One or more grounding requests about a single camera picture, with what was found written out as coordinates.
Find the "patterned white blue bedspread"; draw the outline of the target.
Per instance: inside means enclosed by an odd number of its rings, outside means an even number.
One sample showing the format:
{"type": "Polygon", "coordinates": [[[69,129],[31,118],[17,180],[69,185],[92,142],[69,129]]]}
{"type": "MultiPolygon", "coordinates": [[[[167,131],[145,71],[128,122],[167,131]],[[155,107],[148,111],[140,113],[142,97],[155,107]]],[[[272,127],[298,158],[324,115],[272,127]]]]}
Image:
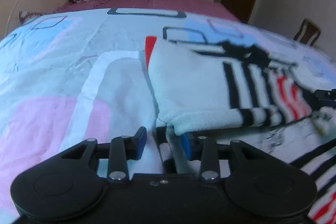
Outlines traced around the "patterned white blue bedspread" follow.
{"type": "Polygon", "coordinates": [[[247,24],[189,12],[98,9],[50,14],[1,40],[1,223],[184,223],[166,172],[145,39],[257,46],[295,65],[304,86],[335,89],[323,53],[247,24]],[[129,181],[107,179],[110,143],[147,129],[129,181]]]}

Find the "striped white knit sweater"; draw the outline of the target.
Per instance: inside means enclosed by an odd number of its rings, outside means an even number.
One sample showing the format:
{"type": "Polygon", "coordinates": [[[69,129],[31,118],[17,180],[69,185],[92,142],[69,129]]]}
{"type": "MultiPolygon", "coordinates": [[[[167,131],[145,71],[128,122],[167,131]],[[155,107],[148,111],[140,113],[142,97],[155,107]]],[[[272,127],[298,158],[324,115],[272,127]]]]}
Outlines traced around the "striped white knit sweater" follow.
{"type": "Polygon", "coordinates": [[[295,65],[257,46],[145,39],[166,172],[192,173],[184,223],[335,223],[335,109],[311,108],[295,65]],[[182,135],[214,138],[220,180],[198,179],[182,135]]]}

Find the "red white patterned pillow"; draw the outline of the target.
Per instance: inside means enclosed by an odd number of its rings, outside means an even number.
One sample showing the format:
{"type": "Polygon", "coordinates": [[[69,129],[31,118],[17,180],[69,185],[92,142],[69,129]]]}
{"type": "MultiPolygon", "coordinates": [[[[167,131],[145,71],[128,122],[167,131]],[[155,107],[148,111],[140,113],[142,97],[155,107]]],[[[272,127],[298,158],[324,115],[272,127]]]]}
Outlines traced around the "red white patterned pillow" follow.
{"type": "Polygon", "coordinates": [[[31,12],[31,11],[20,11],[19,12],[19,21],[21,23],[21,25],[25,25],[37,18],[39,18],[40,16],[44,16],[44,15],[50,15],[53,14],[53,12],[31,12]]]}

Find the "dark wooden chair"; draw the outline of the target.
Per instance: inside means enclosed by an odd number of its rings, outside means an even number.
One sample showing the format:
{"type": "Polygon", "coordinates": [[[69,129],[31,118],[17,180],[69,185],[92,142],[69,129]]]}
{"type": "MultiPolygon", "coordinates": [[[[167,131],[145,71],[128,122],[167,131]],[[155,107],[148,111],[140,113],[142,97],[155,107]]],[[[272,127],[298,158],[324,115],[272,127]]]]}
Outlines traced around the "dark wooden chair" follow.
{"type": "Polygon", "coordinates": [[[294,36],[294,41],[300,42],[308,46],[314,46],[321,36],[321,29],[310,19],[305,18],[294,36]]]}

